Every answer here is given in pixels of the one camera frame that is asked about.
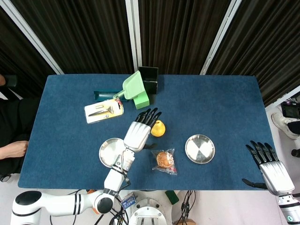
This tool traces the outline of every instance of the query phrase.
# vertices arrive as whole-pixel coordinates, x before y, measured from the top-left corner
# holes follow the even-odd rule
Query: green object
[[[150,105],[150,101],[146,91],[142,92],[137,97],[135,97],[133,101],[135,102],[136,109],[141,109]]]
[[[167,195],[172,205],[179,202],[179,198],[177,197],[174,191],[166,191],[165,194]]]
[[[136,71],[123,82],[123,90],[113,96],[113,99],[124,95],[126,99],[133,99],[145,91],[140,71]]]

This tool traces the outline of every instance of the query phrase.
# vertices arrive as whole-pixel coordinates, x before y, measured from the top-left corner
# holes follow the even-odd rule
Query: robotic hand
[[[38,225],[41,208],[45,207],[53,216],[77,215],[87,208],[95,208],[101,214],[111,211],[113,201],[126,186],[130,185],[127,173],[135,159],[134,154],[142,150],[151,128],[161,112],[155,108],[138,115],[124,138],[126,149],[118,156],[105,181],[104,190],[88,195],[54,196],[39,191],[27,191],[16,197],[13,203],[11,225]],[[121,188],[123,181],[127,185]]]
[[[251,141],[254,148],[246,145],[255,163],[260,169],[264,183],[252,183],[242,179],[244,183],[255,188],[268,189],[279,197],[279,207],[288,224],[300,224],[300,202],[292,195],[295,186],[284,164],[279,161],[274,149],[267,143]]]

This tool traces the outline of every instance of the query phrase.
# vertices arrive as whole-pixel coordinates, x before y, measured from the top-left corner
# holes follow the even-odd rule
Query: person's arm
[[[28,147],[28,141],[10,143],[0,148],[0,160],[5,158],[23,157]]]

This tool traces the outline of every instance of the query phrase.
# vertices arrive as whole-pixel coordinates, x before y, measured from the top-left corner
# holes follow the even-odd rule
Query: white shoe
[[[300,135],[294,134],[290,131],[289,127],[287,126],[290,122],[300,121],[299,119],[294,118],[287,118],[279,114],[278,112],[273,113],[271,115],[271,119],[276,127],[282,130],[289,138],[296,140]]]

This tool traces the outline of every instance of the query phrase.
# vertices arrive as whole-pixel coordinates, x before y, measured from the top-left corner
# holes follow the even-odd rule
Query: plastic wrapper
[[[153,150],[157,165],[152,170],[159,170],[172,175],[177,175],[174,161],[174,149],[168,150]]]

